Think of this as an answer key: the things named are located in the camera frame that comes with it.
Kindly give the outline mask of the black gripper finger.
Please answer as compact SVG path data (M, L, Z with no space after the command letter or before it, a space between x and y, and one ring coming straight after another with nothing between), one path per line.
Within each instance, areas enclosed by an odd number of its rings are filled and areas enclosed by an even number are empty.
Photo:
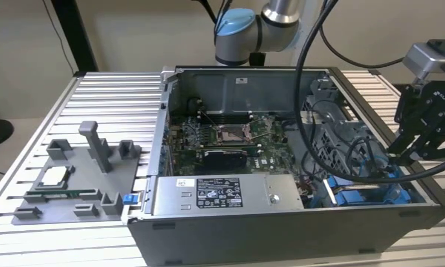
M412 150L408 146L414 142L417 130L397 130L396 139L388 147L388 153L392 154L389 162L396 165L412 165L414 160L410 158Z
M410 146L409 159L424 161L445 161L445 134L436 131L421 133Z

